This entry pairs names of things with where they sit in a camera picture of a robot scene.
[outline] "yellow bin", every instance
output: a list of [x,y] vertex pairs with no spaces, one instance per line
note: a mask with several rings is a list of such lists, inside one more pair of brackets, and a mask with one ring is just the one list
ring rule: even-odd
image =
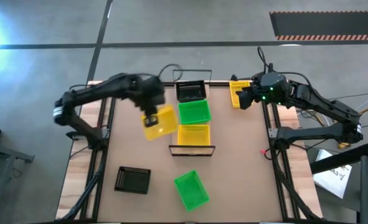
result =
[[158,124],[148,128],[144,125],[144,119],[146,118],[145,115],[142,115],[141,117],[147,140],[153,140],[165,134],[170,134],[177,131],[178,118],[172,105],[166,105],[158,109],[156,116],[158,118]]
[[179,125],[178,145],[210,146],[210,126],[206,124]]
[[236,95],[236,91],[242,91],[243,87],[250,86],[249,81],[230,81],[229,82],[229,90],[231,92],[231,100],[232,100],[232,106],[234,108],[239,108],[239,97]]

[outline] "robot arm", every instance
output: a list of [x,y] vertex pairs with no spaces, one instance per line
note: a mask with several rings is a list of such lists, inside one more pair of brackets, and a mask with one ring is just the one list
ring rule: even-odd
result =
[[315,110],[334,120],[332,126],[323,128],[291,129],[281,127],[270,129],[269,135],[277,149],[288,149],[297,140],[335,139],[339,142],[356,143],[363,139],[360,114],[338,100],[323,98],[313,87],[287,80],[277,72],[259,73],[252,78],[250,87],[237,92],[240,108],[247,109],[253,101],[275,103],[290,108]]
[[85,136],[89,148],[94,149],[103,144],[102,130],[91,127],[81,119],[76,114],[75,107],[108,97],[130,99],[135,107],[144,111],[146,127],[158,123],[155,116],[156,106],[165,103],[164,87],[159,77],[149,74],[120,73],[97,85],[65,92],[61,99],[55,102],[54,121],[61,126],[71,126],[80,135]]

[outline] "concrete floor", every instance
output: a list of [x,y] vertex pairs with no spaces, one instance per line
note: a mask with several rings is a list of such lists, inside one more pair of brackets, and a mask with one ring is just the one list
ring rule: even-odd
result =
[[[106,0],[0,0],[0,44],[95,43]],[[175,41],[274,41],[268,11],[368,10],[368,0],[114,0],[104,43]],[[368,45],[264,47],[279,71],[301,72],[326,98],[368,92]],[[93,49],[0,50],[0,143],[35,154],[2,195],[0,223],[33,223],[55,217],[72,142],[53,123],[52,110],[70,85],[85,83]],[[213,79],[249,77],[262,69],[256,47],[102,49],[94,80],[120,72],[158,73],[168,63],[213,69]],[[171,73],[166,72],[165,80]],[[185,79],[201,74],[186,75]],[[303,82],[298,77],[290,77]],[[357,107],[367,96],[343,99]],[[316,126],[301,119],[303,127]],[[362,124],[368,123],[363,116]],[[368,142],[368,128],[363,130]],[[336,143],[321,145],[335,149]],[[339,201],[318,188],[324,217],[354,222],[359,166]]]

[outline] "black tray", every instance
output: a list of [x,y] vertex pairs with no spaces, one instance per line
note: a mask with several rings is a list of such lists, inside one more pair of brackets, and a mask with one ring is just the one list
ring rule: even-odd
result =
[[206,99],[204,80],[177,82],[176,91],[180,103]]
[[115,190],[137,194],[147,194],[151,170],[133,167],[120,167],[117,173]]

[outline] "white paper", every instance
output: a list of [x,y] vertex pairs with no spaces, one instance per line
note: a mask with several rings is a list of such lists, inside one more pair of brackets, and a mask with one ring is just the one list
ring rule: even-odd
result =
[[[328,153],[324,149],[321,149],[319,150],[316,160],[319,161],[329,156],[332,156],[332,154]],[[322,173],[314,174],[313,179],[315,184],[318,184],[320,187],[342,199],[344,192],[346,191],[350,173],[351,166],[345,165],[343,167],[338,167]]]

